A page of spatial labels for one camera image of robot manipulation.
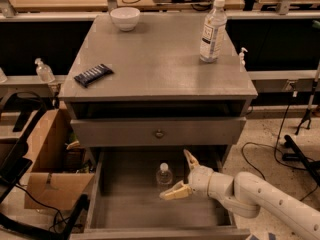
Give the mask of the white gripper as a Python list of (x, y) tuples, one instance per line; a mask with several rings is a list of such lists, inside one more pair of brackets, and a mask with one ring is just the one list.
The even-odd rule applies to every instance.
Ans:
[(172, 188), (160, 193), (159, 197), (163, 200), (182, 199), (192, 193), (200, 197), (208, 196), (208, 188), (211, 176), (214, 171), (206, 166), (199, 165), (198, 160), (187, 149), (183, 150), (189, 169), (188, 184), (183, 181), (177, 182)]

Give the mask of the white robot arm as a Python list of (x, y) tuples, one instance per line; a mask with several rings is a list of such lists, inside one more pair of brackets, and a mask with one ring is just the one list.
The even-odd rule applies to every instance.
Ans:
[(255, 218), (260, 208), (280, 219), (304, 240), (320, 240), (320, 212), (274, 187), (262, 178), (240, 172), (235, 177), (201, 165), (186, 149), (188, 182), (179, 181), (161, 192), (163, 200), (196, 195), (217, 200), (226, 210), (244, 218)]

